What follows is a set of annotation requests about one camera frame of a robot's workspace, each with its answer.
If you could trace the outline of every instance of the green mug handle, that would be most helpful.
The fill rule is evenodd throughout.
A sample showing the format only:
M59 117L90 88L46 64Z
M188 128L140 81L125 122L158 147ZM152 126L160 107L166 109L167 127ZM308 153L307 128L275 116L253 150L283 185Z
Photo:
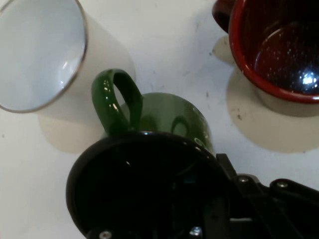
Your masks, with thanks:
M179 124L182 124L182 125L185 126L185 128L186 128L186 134L183 135L183 136L184 136L184 137L187 137L187 135L188 135L188 133L189 133L189 125L188 125L188 123L187 123L185 117L183 117L183 116L177 116L177 117L174 119L173 124L172 124L171 129L170 129L170 132L171 132L171 133L174 133L176 127L177 127Z
M124 115L114 92L114 85L121 92L130 111ZM92 101L96 113L109 136L136 130L142 114L143 97L132 78L119 69L101 72L92 84Z

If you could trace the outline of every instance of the mug handle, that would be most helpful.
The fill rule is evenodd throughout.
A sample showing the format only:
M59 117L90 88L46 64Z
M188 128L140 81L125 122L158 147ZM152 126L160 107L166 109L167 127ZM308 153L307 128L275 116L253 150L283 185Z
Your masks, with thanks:
M114 85L129 107L129 120L116 99ZM92 84L91 93L96 113L108 135L118 135L137 129L142 114L143 97L125 71L112 69L101 72Z
M236 0L217 0L213 7L213 17L217 24L228 33L230 15Z
M182 124L182 125L185 126L185 128L186 128L186 136L187 136L188 133L189 133L189 125L188 125L188 123L187 123L185 117L183 117L183 116L177 116L177 117L174 119L173 124L172 124L171 129L170 129L170 132L171 132L171 133L174 133L174 131L175 131L177 125L179 125L179 124Z

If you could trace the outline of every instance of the screw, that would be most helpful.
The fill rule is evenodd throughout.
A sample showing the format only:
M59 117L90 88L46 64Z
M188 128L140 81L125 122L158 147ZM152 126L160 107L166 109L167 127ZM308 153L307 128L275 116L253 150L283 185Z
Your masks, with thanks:
M189 235L191 236L191 238L201 238L202 236L201 227L193 227L190 230Z
M241 183L247 183L249 181L249 179L245 176L241 176L238 178L239 182Z
M100 239L111 239L112 238L112 233L109 232L109 231L101 232L99 238Z
M288 184L286 182L278 182L277 186L280 187L280 188L287 188Z

